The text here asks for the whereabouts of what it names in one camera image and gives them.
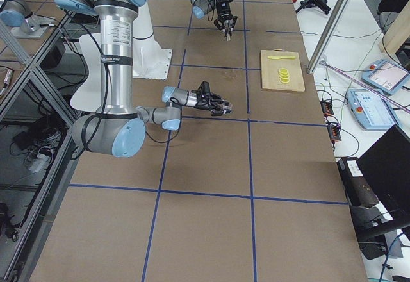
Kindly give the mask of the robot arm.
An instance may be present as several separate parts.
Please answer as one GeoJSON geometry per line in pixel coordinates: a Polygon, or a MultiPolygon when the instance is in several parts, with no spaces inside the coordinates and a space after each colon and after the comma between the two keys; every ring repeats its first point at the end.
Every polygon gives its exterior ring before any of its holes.
{"type": "Polygon", "coordinates": [[[54,0],[67,11],[97,16],[98,35],[91,45],[101,66],[101,103],[94,94],[80,88],[71,104],[86,111],[73,126],[73,139],[80,151],[130,157],[142,147],[146,124],[177,131],[183,107],[207,110],[213,116],[231,112],[228,101],[214,94],[207,82],[197,90],[165,87],[164,107],[135,107],[132,80],[135,77],[165,78],[171,50],[163,49],[154,38],[147,0],[54,0]]]}
{"type": "Polygon", "coordinates": [[[230,41],[237,16],[231,12],[230,4],[233,0],[190,0],[192,12],[196,18],[201,19],[210,12],[217,11],[214,25],[220,30],[227,41],[230,41]]]}

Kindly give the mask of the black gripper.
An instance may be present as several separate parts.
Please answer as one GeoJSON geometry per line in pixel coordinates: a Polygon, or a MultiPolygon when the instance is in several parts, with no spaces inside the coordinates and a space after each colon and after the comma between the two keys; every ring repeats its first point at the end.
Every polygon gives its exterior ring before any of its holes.
{"type": "Polygon", "coordinates": [[[224,33],[225,26],[221,22],[228,22],[229,32],[232,32],[236,25],[236,21],[238,17],[231,13],[230,2],[229,1],[216,2],[216,10],[217,10],[217,19],[213,21],[215,27],[219,31],[224,33]]]}
{"type": "Polygon", "coordinates": [[[208,110],[211,112],[211,116],[223,116],[222,103],[227,101],[226,99],[216,95],[212,92],[200,93],[195,91],[196,104],[194,108],[200,110],[208,110]]]}

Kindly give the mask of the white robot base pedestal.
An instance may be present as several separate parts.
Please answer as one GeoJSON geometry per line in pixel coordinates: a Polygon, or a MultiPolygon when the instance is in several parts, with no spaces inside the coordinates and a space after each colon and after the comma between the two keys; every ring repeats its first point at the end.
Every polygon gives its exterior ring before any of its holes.
{"type": "Polygon", "coordinates": [[[133,77],[165,80],[172,59],[172,50],[156,41],[148,1],[138,8],[133,21],[133,77]]]}

